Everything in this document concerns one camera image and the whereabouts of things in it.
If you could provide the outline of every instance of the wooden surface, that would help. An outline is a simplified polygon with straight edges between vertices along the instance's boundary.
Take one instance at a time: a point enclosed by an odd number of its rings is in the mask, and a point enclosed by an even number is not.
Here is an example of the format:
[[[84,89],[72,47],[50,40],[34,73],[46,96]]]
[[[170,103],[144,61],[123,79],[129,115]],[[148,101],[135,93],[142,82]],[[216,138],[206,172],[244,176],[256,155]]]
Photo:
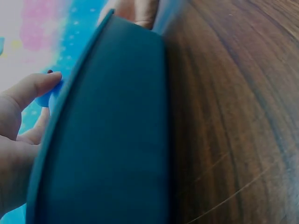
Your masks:
[[[299,3],[185,0],[164,36],[177,223],[299,223]]]

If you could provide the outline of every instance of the finger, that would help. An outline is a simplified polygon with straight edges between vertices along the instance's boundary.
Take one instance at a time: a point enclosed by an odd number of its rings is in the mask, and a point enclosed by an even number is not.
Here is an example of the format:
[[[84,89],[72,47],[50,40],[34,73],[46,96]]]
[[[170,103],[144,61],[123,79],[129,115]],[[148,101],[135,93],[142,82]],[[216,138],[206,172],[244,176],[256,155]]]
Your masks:
[[[158,11],[159,0],[135,0],[135,24],[152,29]]]
[[[44,107],[34,127],[26,131],[24,134],[18,135],[17,141],[24,141],[32,145],[39,145],[48,125],[49,118],[50,111],[48,108]]]
[[[61,72],[53,72],[48,75],[31,74],[19,83],[4,91],[17,103],[20,110],[24,110],[36,97],[39,97],[53,89],[61,80]]]
[[[115,15],[129,21],[135,21],[134,0],[109,0],[100,13],[98,25],[112,8],[115,9]]]
[[[28,181],[40,146],[0,136],[1,201],[4,213],[25,203]]]

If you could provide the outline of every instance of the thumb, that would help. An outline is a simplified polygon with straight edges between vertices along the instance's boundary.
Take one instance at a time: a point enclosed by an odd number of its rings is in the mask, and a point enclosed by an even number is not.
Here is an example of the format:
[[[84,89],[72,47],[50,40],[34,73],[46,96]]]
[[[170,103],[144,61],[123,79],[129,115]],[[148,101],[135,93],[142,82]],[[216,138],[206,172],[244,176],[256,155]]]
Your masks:
[[[36,97],[39,97],[53,89],[61,80],[61,72],[53,72],[48,75],[31,74],[19,83],[4,91],[23,111]]]

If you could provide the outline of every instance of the blue plastic piece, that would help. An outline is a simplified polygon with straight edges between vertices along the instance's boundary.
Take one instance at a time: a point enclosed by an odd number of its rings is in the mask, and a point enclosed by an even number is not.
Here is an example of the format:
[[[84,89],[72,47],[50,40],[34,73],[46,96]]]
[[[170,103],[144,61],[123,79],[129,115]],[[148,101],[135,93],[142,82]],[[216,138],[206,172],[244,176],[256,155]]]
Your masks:
[[[164,43],[112,13],[50,94],[27,224],[169,223]]]
[[[0,37],[0,55],[3,53],[4,50],[4,37]]]
[[[63,87],[64,80],[61,80],[60,83],[51,91],[35,99],[35,102],[42,107],[49,107],[50,112],[54,110],[56,99],[58,98],[59,92]]]

